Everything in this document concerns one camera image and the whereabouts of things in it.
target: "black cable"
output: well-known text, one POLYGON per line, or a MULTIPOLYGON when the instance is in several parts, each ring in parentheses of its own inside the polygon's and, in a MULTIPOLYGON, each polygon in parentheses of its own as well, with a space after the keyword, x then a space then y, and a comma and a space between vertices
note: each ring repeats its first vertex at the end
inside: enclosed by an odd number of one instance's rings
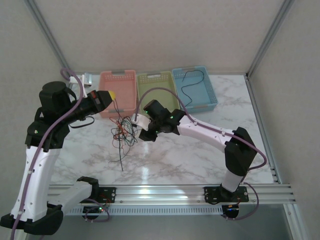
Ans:
POLYGON ((201 82, 205 79, 205 73, 204 73, 203 71, 200 71, 200 70, 197 70, 197 69, 196 69, 196 70, 192 70, 192 71, 186 71, 186 72, 185 72, 185 75, 183 76, 182 82, 185 80, 185 77, 186 77, 187 73, 189 73, 189 72, 195 72, 195 71, 201 72, 202 75, 203 75, 203 77, 202 77, 202 80, 199 81, 199 82, 197 82, 197 83, 193 83, 193 84, 189 84, 189 85, 185 85, 185 86, 181 87, 181 91, 183 92, 183 94, 186 95, 186 96, 190 99, 190 102, 189 102, 188 104, 186 104, 185 107, 188 106, 190 103, 192 103, 193 100, 192 100, 192 98, 191 98, 188 94, 186 94, 186 93, 184 92, 184 88, 197 85, 197 84, 201 83, 201 82))
POLYGON ((113 101, 113 106, 115 111, 118 113, 118 120, 116 120, 116 127, 111 129, 111 134, 113 136, 113 140, 119 141, 118 147, 115 145, 112 145, 115 148, 118 148, 119 150, 119 160, 116 161, 109 161, 112 163, 120 162, 121 164, 121 170, 124 171, 122 160, 128 155, 129 151, 131 150, 131 147, 138 142, 136 135, 138 134, 138 129, 134 129, 133 123, 130 117, 125 116, 122 117, 119 111, 117 100, 115 99, 113 101), (123 150, 124 156, 121 156, 121 149, 123 149, 123 146, 127 145, 129 146, 129 150, 125 153, 123 150))
POLYGON ((89 125, 91 125, 91 124, 93 124, 95 122, 95 118, 93 116, 87 116, 84 120, 86 120, 87 118, 93 119, 92 122, 89 122, 89 123, 86 123, 86 124, 83 124, 83 125, 80 125, 80 126, 71 126, 69 124, 69 127, 72 128, 72 129, 79 129, 79 128, 83 128, 83 127, 89 126, 89 125))
POLYGON ((207 202, 208 204, 211 204, 211 205, 217 205, 217 204, 219 204, 219 203, 221 203, 220 201, 218 201, 218 202, 207 202))
POLYGON ((122 161, 121 161, 121 141, 120 141, 120 137, 119 137, 119 158, 120 158, 121 169, 122 169, 122 172, 123 172, 124 171, 124 167, 122 166, 122 161))

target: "yellow object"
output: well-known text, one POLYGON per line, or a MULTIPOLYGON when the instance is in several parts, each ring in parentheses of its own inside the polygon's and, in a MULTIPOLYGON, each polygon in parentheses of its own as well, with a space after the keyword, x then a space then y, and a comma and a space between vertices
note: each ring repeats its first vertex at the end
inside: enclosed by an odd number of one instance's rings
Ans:
POLYGON ((115 94, 115 92, 114 92, 114 91, 108 91, 108 92, 109 92, 109 94, 110 94, 110 97, 111 97, 112 101, 114 101, 114 100, 116 99, 116 94, 115 94))

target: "pink basket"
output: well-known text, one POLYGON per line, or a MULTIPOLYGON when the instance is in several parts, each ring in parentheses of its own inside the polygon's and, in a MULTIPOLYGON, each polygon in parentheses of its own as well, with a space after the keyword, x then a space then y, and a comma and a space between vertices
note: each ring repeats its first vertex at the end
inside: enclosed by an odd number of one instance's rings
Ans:
MULTIPOLYGON (((121 117, 132 115, 137 106, 137 84, 136 71, 125 70, 122 73, 104 71, 100 74, 99 90, 115 92, 115 99, 121 117)), ((110 104, 104 111, 100 112, 102 118, 117 117, 114 104, 110 104)))

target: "wire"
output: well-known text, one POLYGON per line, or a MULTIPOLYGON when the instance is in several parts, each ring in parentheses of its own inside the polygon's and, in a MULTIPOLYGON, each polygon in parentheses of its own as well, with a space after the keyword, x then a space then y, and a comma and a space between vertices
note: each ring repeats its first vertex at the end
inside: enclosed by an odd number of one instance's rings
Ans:
POLYGON ((83 127, 89 126, 89 125, 91 125, 91 124, 93 124, 95 122, 95 118, 93 116, 87 116, 87 117, 84 118, 84 120, 86 120, 87 118, 91 118, 93 120, 91 122, 89 122, 89 123, 86 123, 86 124, 83 124, 83 125, 80 125, 80 126, 71 126, 69 124, 69 127, 72 128, 72 129, 79 129, 79 128, 83 128, 83 127))
POLYGON ((255 208, 253 209, 253 211, 249 212, 248 214, 244 215, 244 216, 240 216, 240 217, 237 217, 237 218, 229 218, 225 215, 222 215, 222 217, 224 217, 225 219, 227 220, 232 220, 232 221, 238 221, 238 220, 243 220, 243 219, 246 219, 248 217, 250 217, 251 215, 253 215, 259 208, 259 197, 258 197, 258 193, 256 192, 256 190, 254 189, 254 187, 250 184, 250 183, 247 183, 247 182, 243 182, 243 184, 246 184, 248 185, 252 191, 254 192, 255 194, 255 197, 256 197, 256 205, 255 205, 255 208))
POLYGON ((70 69, 67 69, 67 68, 62 68, 60 70, 60 74, 62 75, 62 77, 66 80, 69 80, 68 77, 65 76, 65 73, 68 73, 70 76, 73 76, 76 81, 78 82, 79 86, 80 86, 80 97, 78 99, 78 101, 75 103, 75 105, 69 110, 67 111, 65 114, 63 114, 61 117, 59 117, 47 130, 46 132, 44 133, 43 137, 41 138, 41 141, 34 153, 34 156, 32 158, 32 161, 30 163, 30 167, 29 167, 29 170, 28 170, 28 174, 26 176, 26 179, 25 179, 25 182, 24 182, 24 186, 23 186, 23 191, 22 191, 22 195, 21 195, 21 200, 20 200, 20 206, 19 206, 19 210, 18 210, 18 213, 17 213, 17 216, 16 216, 16 219, 13 223, 13 226, 12 226, 12 232, 11 232, 11 236, 10 236, 10 239, 11 240, 15 240, 15 232, 16 232, 16 229, 17 229, 17 226, 18 226, 18 223, 21 219, 21 216, 24 212, 24 206, 25 206, 25 202, 26 202, 26 197, 27 197, 27 191, 28 191, 28 187, 29 187, 29 184, 30 184, 30 179, 31 179, 31 175, 32 173, 34 172, 34 167, 35 167, 35 164, 36 164, 36 161, 37 161, 37 158, 39 156, 39 153, 42 149, 42 146, 44 145, 45 143, 45 140, 47 139, 49 133, 63 120, 65 119, 68 115, 70 115, 78 106, 79 104, 81 103, 82 101, 82 98, 83 98, 83 95, 84 95, 84 90, 83 90, 83 87, 82 87, 82 83, 80 81, 80 79, 78 78, 78 76, 76 75, 76 73, 70 69))
POLYGON ((109 205, 107 206, 107 208, 109 208, 109 207, 110 207, 110 204, 111 204, 110 199, 109 199, 109 198, 107 198, 104 194, 100 194, 100 197, 103 197, 103 198, 105 198, 105 199, 106 199, 104 206, 106 206, 106 205, 107 205, 107 203, 109 202, 109 205))
POLYGON ((89 220, 91 223, 103 223, 103 222, 109 221, 109 219, 110 219, 110 213, 109 213, 109 211, 108 211, 108 208, 107 208, 105 205, 102 205, 101 203, 99 203, 99 202, 97 202, 96 200, 91 199, 91 198, 87 198, 87 199, 85 199, 84 201, 90 201, 90 202, 95 203, 95 204, 98 205, 98 206, 93 206, 92 208, 89 208, 89 209, 86 211, 86 213, 85 213, 85 215, 84 215, 85 221, 88 221, 88 220, 89 220), (106 218, 106 219, 93 219, 93 220, 88 219, 88 218, 87 218, 88 213, 89 213, 90 211, 94 210, 94 209, 97 209, 97 208, 102 208, 102 209, 106 212, 106 214, 108 215, 108 218, 106 218))
POLYGON ((197 83, 193 83, 193 84, 189 84, 189 85, 185 85, 185 86, 181 87, 181 91, 183 92, 183 94, 186 95, 186 96, 190 99, 190 102, 189 102, 187 105, 185 105, 185 107, 188 106, 190 103, 192 103, 193 100, 192 100, 192 98, 191 98, 189 95, 187 95, 187 94, 184 92, 184 88, 197 85, 197 84, 203 82, 204 79, 205 79, 205 74, 204 74, 204 72, 196 69, 196 70, 192 70, 192 71, 186 71, 186 72, 185 72, 185 75, 183 76, 182 82, 184 82, 187 73, 195 72, 195 71, 198 71, 198 72, 201 72, 201 73, 202 73, 202 80, 199 81, 199 82, 197 82, 197 83))
POLYGON ((217 205, 219 203, 221 203, 220 201, 217 201, 217 202, 207 202, 208 204, 211 204, 211 205, 217 205))
POLYGON ((117 161, 109 161, 109 163, 117 163, 120 162, 121 170, 124 171, 122 160, 131 150, 131 147, 138 142, 136 135, 138 134, 138 130, 134 129, 133 123, 130 117, 125 116, 122 117, 119 111, 117 100, 113 101, 113 106, 115 111, 118 113, 118 119, 114 119, 110 117, 110 120, 116 124, 116 127, 111 129, 111 134, 113 136, 112 146, 119 150, 119 160, 117 161), (129 146, 128 151, 125 153, 124 146, 129 146))
MULTIPOLYGON (((226 136, 228 136, 228 137, 237 139, 237 140, 239 140, 240 142, 246 144, 246 145, 247 145, 248 147, 250 147, 251 149, 255 150, 257 153, 259 153, 259 154, 262 156, 262 158, 263 158, 263 163, 261 163, 260 165, 257 165, 257 166, 250 167, 250 168, 248 169, 248 172, 251 171, 251 170, 254 170, 254 169, 262 168, 263 166, 265 166, 265 165, 267 164, 268 160, 267 160, 266 155, 265 155, 260 149, 258 149, 258 148, 255 147, 254 145, 252 145, 250 142, 242 139, 241 137, 238 137, 238 136, 236 136, 236 135, 230 134, 230 133, 228 133, 228 132, 223 132, 223 131, 221 131, 220 129, 216 129, 216 128, 213 128, 213 127, 211 127, 211 126, 207 126, 207 125, 205 125, 205 124, 196 122, 196 120, 194 120, 194 119, 192 118, 192 116, 188 113, 188 110, 186 109, 186 106, 183 104, 183 102, 181 101, 181 99, 180 99, 173 91, 171 91, 171 90, 169 90, 169 89, 167 89, 167 88, 165 88, 165 87, 154 87, 154 88, 151 88, 151 89, 147 90, 147 91, 141 96, 141 98, 140 98, 140 100, 139 100, 139 102, 138 102, 138 104, 137 104, 137 106, 136 106, 136 109, 135 109, 135 118, 134 118, 134 121, 137 121, 137 116, 138 116, 138 112, 139 112, 139 107, 140 107, 140 105, 141 105, 142 100, 144 99, 144 97, 145 97, 148 93, 150 93, 151 91, 154 91, 154 90, 165 90, 165 91, 171 93, 172 95, 174 95, 174 96, 178 99, 178 101, 179 101, 179 103, 181 104, 183 110, 185 111, 186 116, 190 119, 191 122, 197 123, 198 126, 203 127, 203 128, 205 128, 205 129, 209 129, 209 130, 214 131, 214 132, 216 132, 216 133, 224 134, 224 135, 226 135, 226 136)), ((249 183, 244 182, 244 184, 247 184, 247 185, 253 190, 253 192, 254 192, 254 194, 255 194, 255 196, 256 196, 256 203, 257 203, 257 204, 256 204, 255 209, 254 209, 251 213, 248 213, 247 215, 242 216, 242 217, 235 218, 235 220, 242 220, 242 219, 245 219, 245 218, 251 216, 252 214, 254 214, 254 213, 257 211, 257 209, 258 209, 258 207, 259 207, 259 197, 258 197, 258 194, 257 194, 256 190, 255 190, 249 183)))

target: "gray floor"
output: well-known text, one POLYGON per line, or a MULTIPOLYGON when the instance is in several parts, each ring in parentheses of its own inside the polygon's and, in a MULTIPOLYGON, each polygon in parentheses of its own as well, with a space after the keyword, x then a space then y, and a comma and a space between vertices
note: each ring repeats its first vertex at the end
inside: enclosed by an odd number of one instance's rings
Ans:
MULTIPOLYGON (((253 205, 241 206, 242 214, 253 205)), ((38 240, 29 236, 28 240, 38 240)), ((58 232, 44 240, 291 240, 281 205, 262 205, 251 217, 226 221, 207 216, 114 216, 110 222, 88 223, 65 217, 58 232)))

